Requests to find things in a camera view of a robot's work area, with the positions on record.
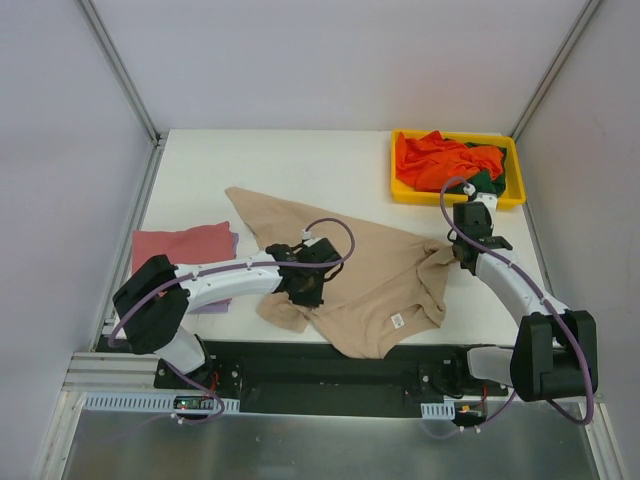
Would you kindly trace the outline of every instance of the clothing tag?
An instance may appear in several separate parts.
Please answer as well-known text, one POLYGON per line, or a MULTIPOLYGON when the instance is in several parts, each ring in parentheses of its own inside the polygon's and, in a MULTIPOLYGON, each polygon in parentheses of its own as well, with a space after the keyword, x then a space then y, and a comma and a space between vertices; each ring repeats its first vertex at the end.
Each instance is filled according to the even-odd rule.
POLYGON ((399 313, 392 315, 391 321, 393 322, 393 326, 396 327, 396 330, 400 327, 404 327, 404 320, 402 318, 402 315, 400 315, 399 313))

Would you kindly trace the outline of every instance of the gray wall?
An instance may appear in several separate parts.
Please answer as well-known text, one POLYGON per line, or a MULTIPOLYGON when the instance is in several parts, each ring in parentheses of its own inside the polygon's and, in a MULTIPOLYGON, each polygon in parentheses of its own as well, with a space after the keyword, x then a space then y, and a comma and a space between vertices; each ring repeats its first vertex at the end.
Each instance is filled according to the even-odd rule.
POLYGON ((609 0, 519 142, 551 284, 598 321, 600 391, 640 478, 640 2, 609 0))
POLYGON ((29 478, 150 144, 70 0, 0 6, 0 478, 29 478))
POLYGON ((508 133, 585 0, 96 0, 169 128, 508 133))

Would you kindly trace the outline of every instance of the white table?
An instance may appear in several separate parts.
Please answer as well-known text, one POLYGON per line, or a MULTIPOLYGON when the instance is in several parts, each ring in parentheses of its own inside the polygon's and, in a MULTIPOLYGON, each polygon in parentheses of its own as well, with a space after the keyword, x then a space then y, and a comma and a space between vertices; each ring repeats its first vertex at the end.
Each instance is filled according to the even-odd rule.
MULTIPOLYGON (((439 208, 392 201, 390 138, 390 132, 172 130, 142 229, 183 230, 228 220, 240 234, 238 256, 254 253, 253 236, 224 192, 238 186, 446 241, 449 228, 439 208)), ((522 208, 498 212, 494 232, 541 280, 522 208)), ((188 315, 183 325, 205 340, 326 342, 311 325, 296 334, 262 320, 255 313, 260 298, 235 298, 228 314, 188 315)), ((457 265, 445 301, 440 329, 402 343, 513 345, 517 328, 507 310, 457 265)))

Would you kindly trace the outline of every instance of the green cloth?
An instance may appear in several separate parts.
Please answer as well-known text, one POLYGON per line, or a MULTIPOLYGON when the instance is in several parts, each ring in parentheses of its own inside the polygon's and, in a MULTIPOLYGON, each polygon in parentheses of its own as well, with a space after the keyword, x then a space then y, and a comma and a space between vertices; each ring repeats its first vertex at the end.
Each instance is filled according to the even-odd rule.
MULTIPOLYGON (((484 146, 481 143, 465 143, 465 145, 469 148, 472 147, 480 147, 484 146)), ((470 184, 476 187, 476 190, 481 193, 492 193, 497 195, 498 197, 504 193, 507 188, 507 181, 505 179, 505 168, 504 162, 507 158, 507 149, 498 147, 502 152, 502 175, 496 177, 496 179, 492 182, 491 175, 489 175, 489 170, 482 170, 476 173, 473 177, 467 180, 470 184)), ((451 187, 447 190, 447 193, 459 193, 464 195, 464 191, 462 190, 462 184, 456 185, 455 187, 451 187)))

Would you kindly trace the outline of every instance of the beige cloth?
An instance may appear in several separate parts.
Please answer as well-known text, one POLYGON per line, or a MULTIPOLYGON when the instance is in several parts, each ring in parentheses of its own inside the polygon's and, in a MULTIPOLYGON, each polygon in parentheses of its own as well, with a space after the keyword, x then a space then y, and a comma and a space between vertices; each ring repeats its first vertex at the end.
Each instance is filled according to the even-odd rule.
MULTIPOLYGON (((356 238, 353 256, 324 288, 324 305, 309 309, 293 305, 286 293, 268 295, 258 314, 280 327, 303 332, 309 321, 344 355, 384 358, 398 342, 440 326, 445 316, 444 291, 451 248, 376 223, 268 195, 229 188, 227 195, 253 231, 260 248, 273 243, 296 245, 300 233, 323 217, 343 220, 356 238), (401 321, 392 316, 400 314, 401 321)), ((318 224, 313 236, 327 237, 343 255, 349 237, 340 225, 318 224)))

